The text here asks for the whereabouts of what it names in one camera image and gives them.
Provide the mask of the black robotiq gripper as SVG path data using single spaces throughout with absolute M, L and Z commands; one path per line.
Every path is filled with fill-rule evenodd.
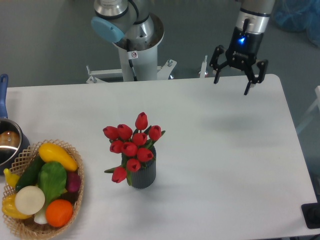
M 249 93 L 251 87 L 254 87 L 255 84 L 262 83 L 265 79 L 269 64 L 267 59 L 259 60 L 256 63 L 257 54 L 263 37 L 263 33 L 255 34 L 243 32 L 242 29 L 235 27 L 228 49 L 226 50 L 222 45 L 218 45 L 209 62 L 209 66 L 215 71 L 213 83 L 217 84 L 219 82 L 221 70 L 228 65 L 232 68 L 244 71 L 247 76 L 248 83 L 244 91 L 245 96 Z M 220 55 L 224 53 L 226 61 L 218 63 Z M 255 76 L 252 69 L 252 66 L 255 63 L 259 69 L 258 76 Z

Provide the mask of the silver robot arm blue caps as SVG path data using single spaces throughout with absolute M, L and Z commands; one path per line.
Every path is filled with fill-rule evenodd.
M 244 93 L 265 79 L 267 60 L 257 60 L 264 32 L 275 2 L 273 0 L 241 1 L 238 18 L 228 48 L 219 45 L 210 61 L 204 60 L 200 77 L 206 68 L 214 72 L 214 83 L 227 66 L 244 72 L 248 79 Z M 114 44 L 119 53 L 122 78 L 125 82 L 168 80 L 176 62 L 169 59 L 158 66 L 158 45 L 164 37 L 161 20 L 150 13 L 147 0 L 96 0 L 91 20 L 94 32 Z

